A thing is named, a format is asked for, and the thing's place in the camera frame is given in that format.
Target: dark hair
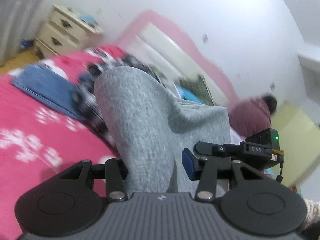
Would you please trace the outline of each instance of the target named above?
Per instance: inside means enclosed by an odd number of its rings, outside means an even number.
[[[277,99],[273,95],[265,95],[262,99],[267,103],[270,115],[273,115],[277,109]]]

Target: blue towel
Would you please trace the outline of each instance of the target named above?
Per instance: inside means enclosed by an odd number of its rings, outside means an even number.
[[[197,98],[193,93],[191,93],[189,90],[181,86],[176,86],[176,87],[182,99],[203,104],[203,102],[199,98]]]
[[[79,121],[85,118],[72,99],[75,85],[41,64],[29,65],[11,84],[32,98],[62,114]]]

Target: cable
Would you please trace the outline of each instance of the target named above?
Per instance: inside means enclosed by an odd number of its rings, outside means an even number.
[[[283,163],[284,162],[280,162],[279,164],[280,164],[280,174],[277,176],[277,178],[276,178],[276,181],[278,181],[279,183],[281,183],[282,182],[282,179],[283,179],[283,177],[282,177],[282,170],[283,170]]]

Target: maroon shirt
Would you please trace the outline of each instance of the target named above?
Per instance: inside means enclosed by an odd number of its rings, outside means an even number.
[[[241,101],[228,115],[230,126],[240,136],[249,137],[271,127],[269,108],[262,98]]]

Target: pink blanket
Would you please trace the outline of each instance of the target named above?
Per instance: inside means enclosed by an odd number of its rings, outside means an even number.
[[[99,48],[114,58],[124,56],[116,46]],[[86,71],[84,64],[97,61],[98,57],[79,51],[45,63],[75,83]],[[8,74],[0,77],[0,240],[21,234],[14,205],[24,192],[80,160],[96,164],[114,157],[83,124],[43,106],[12,86],[10,79]],[[94,189],[105,194],[103,181],[97,181]]]

